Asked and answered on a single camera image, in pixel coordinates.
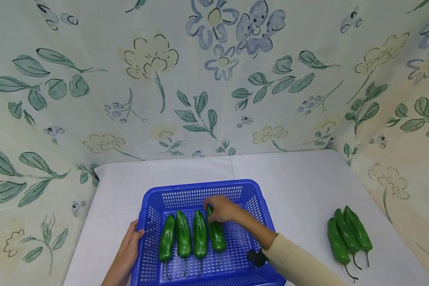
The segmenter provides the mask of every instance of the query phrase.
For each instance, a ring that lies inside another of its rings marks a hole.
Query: white tablecloth
[[[429,276],[369,193],[332,150],[112,163],[95,169],[100,185],[70,264],[64,286],[100,285],[143,195],[152,187],[249,178],[269,207],[275,230],[328,265],[348,284],[327,239],[327,221],[349,205],[373,243],[349,265],[359,286],[429,285]]]

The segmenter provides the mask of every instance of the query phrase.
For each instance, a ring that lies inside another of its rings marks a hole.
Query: printed flower
[[[84,141],[83,144],[90,148],[92,153],[102,153],[111,149],[120,149],[125,144],[125,141],[122,138],[104,134],[102,136],[91,135],[89,140]]]
[[[0,275],[11,276],[25,252],[25,245],[19,243],[24,238],[22,220],[13,218],[5,230],[0,231]]]
[[[238,60],[232,59],[235,53],[235,46],[230,47],[224,52],[224,48],[217,44],[214,49],[214,60],[209,60],[205,63],[206,70],[214,70],[214,78],[217,81],[221,80],[221,74],[225,81],[232,77],[232,69],[237,66]]]
[[[377,180],[389,195],[397,195],[401,199],[408,199],[410,195],[404,191],[407,187],[407,182],[404,178],[399,177],[397,169],[389,167],[383,168],[375,164],[368,171],[369,178]]]
[[[239,12],[232,8],[224,8],[226,0],[191,0],[195,15],[189,17],[186,24],[188,36],[199,37],[202,49],[209,49],[213,42],[213,35],[220,43],[227,41],[225,25],[233,25],[238,20]]]
[[[395,58],[400,48],[407,41],[408,36],[410,36],[410,33],[405,33],[399,37],[396,35],[390,36],[381,47],[373,48],[365,54],[364,62],[356,65],[355,72],[371,73],[377,66]]]
[[[413,84],[418,84],[423,78],[429,77],[429,52],[424,60],[413,58],[407,62],[407,67],[413,69],[408,79],[414,79]]]
[[[274,141],[283,137],[286,137],[288,135],[287,131],[284,131],[283,127],[277,126],[275,128],[272,128],[270,126],[265,127],[260,132],[256,132],[253,134],[253,143],[254,144],[260,144],[263,142],[267,142],[269,140]]]
[[[146,40],[141,37],[133,42],[135,51],[125,51],[124,60],[130,66],[127,73],[136,79],[151,79],[158,72],[168,72],[178,63],[178,52],[170,49],[166,37],[158,34]]]
[[[257,1],[250,9],[249,15],[243,14],[236,28],[237,54],[244,49],[248,54],[257,56],[259,49],[263,52],[271,51],[273,34],[284,28],[285,12],[274,11],[269,18],[269,7],[264,0]]]

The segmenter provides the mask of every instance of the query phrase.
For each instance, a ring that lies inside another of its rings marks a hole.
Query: green pepper
[[[175,217],[171,214],[167,217],[160,234],[160,243],[158,247],[158,259],[160,262],[165,263],[165,274],[167,280],[170,281],[168,276],[167,264],[172,259],[173,255],[173,238],[175,235]]]
[[[207,255],[208,250],[208,235],[207,226],[205,225],[205,217],[201,211],[195,211],[193,224],[193,244],[194,256],[200,260],[199,277],[202,273],[202,259]]]
[[[337,223],[338,232],[342,237],[345,246],[351,255],[353,255],[353,262],[357,268],[362,270],[357,264],[355,260],[355,254],[359,252],[359,245],[356,242],[355,235],[353,234],[353,230],[351,226],[349,226],[345,222],[345,217],[343,216],[342,210],[337,209],[335,211],[335,221]]]
[[[350,272],[348,272],[348,269],[346,268],[346,266],[350,264],[351,260],[342,237],[338,232],[335,217],[331,217],[328,221],[328,238],[335,261],[345,266],[346,273],[353,278],[353,281],[359,280],[359,278],[351,276]]]
[[[186,258],[192,253],[191,230],[187,219],[181,211],[176,211],[176,246],[178,256],[184,259],[184,275],[186,276]]]
[[[362,222],[360,222],[357,214],[355,214],[348,206],[345,207],[344,217],[347,224],[354,230],[353,233],[360,249],[365,251],[365,255],[367,257],[367,267],[370,267],[368,252],[373,249],[373,246],[367,231],[365,231],[365,228],[362,225]]]

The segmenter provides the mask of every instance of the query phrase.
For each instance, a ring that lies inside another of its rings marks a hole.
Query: pepper stem
[[[168,261],[165,263],[165,275],[167,276],[167,280],[170,281],[170,277],[168,276],[168,267],[167,267],[167,265],[168,265]]]
[[[359,269],[362,270],[362,268],[360,268],[357,264],[356,264],[356,259],[355,259],[355,255],[353,254],[353,263],[355,264],[355,266]]]
[[[367,267],[370,267],[369,252],[367,250],[365,251],[365,256],[367,257]]]
[[[353,279],[353,283],[356,283],[356,280],[359,280],[359,278],[351,276],[350,272],[348,272],[348,268],[346,268],[346,265],[344,266],[345,266],[346,273],[348,273],[348,276]]]

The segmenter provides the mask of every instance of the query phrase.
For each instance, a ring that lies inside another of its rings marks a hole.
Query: floral wallpaper
[[[0,4],[0,285],[63,283],[97,166],[323,148],[429,272],[429,0]]]

